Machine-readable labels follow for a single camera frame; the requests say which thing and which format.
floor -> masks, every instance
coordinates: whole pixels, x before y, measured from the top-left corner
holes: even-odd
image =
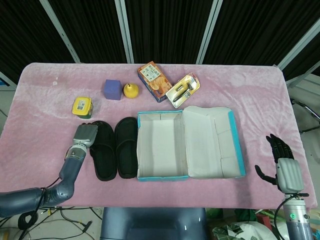
[[[309,105],[316,112],[320,113],[320,95],[312,94],[308,91],[305,91],[300,88],[290,88],[289,95],[291,98],[300,100],[305,104]],[[0,91],[0,134],[4,127],[6,121],[6,115],[9,113],[10,105],[14,97],[14,91],[3,92]],[[302,109],[300,106],[294,105],[293,110],[296,116],[298,128],[300,130],[306,129],[309,127],[315,127],[318,123],[307,114],[307,112]],[[312,181],[314,184],[317,200],[320,201],[320,129],[307,132],[301,135],[301,140],[305,149],[305,154],[307,157],[309,170],[311,173]],[[93,210],[96,214],[102,217],[103,208],[95,207]],[[44,218],[48,217],[48,211],[39,210],[39,220],[37,223],[42,221]],[[98,240],[101,231],[101,220],[90,210],[90,209],[67,209],[63,210],[63,214],[72,220],[79,221],[81,223],[87,223],[92,221],[91,226],[88,228],[88,231],[74,239],[77,240]],[[47,223],[42,223],[40,226],[35,227],[31,232],[31,239],[39,238],[66,238],[74,235],[80,234],[82,231],[78,228],[83,226],[75,223],[76,227],[70,221],[64,220],[61,216],[60,211],[55,212],[50,215],[46,220]],[[8,220],[0,230],[1,231],[10,231],[10,240],[17,240],[20,236],[21,231],[17,228],[18,225],[18,216],[12,217]]]

open shoe box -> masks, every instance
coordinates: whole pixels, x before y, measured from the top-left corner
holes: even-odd
[[[227,107],[138,113],[139,181],[246,175],[235,116]]]

robotic hand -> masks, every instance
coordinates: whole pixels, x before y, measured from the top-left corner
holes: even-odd
[[[286,225],[290,240],[313,240],[312,231],[307,215],[306,203],[301,197],[308,197],[307,193],[300,193],[304,189],[304,182],[300,165],[294,159],[290,147],[280,138],[270,134],[266,139],[271,145],[275,162],[275,177],[266,176],[258,165],[255,165],[259,177],[273,185],[284,193],[285,201],[275,212],[274,225],[277,229],[276,215],[283,205]]]
[[[53,187],[34,187],[24,190],[0,193],[0,217],[31,212],[39,207],[53,207],[70,199],[75,190],[75,181],[87,154],[94,143],[97,125],[78,126],[73,137],[73,145],[68,149],[60,170],[61,181]]]

yellow can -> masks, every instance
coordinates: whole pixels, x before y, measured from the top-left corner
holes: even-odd
[[[94,106],[90,97],[79,96],[74,101],[72,113],[81,119],[89,119],[91,118],[93,109]]]

table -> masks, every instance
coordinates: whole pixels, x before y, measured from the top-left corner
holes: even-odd
[[[142,64],[32,63],[22,72],[0,139],[0,192],[44,187],[58,176],[77,126],[103,120],[113,128],[139,111],[174,110],[168,100],[157,103],[137,76]],[[180,182],[139,182],[136,178],[103,182],[97,179],[88,153],[75,182],[73,197],[62,206],[210,207],[275,209],[284,195],[261,180],[276,169],[266,135],[282,138],[299,161],[305,199],[317,206],[315,191],[282,72],[274,66],[159,64],[172,83],[193,72],[200,89],[181,107],[229,107],[234,111],[246,176],[192,179]],[[135,99],[105,99],[106,79],[139,85]],[[93,101],[92,118],[72,115],[76,97]]]

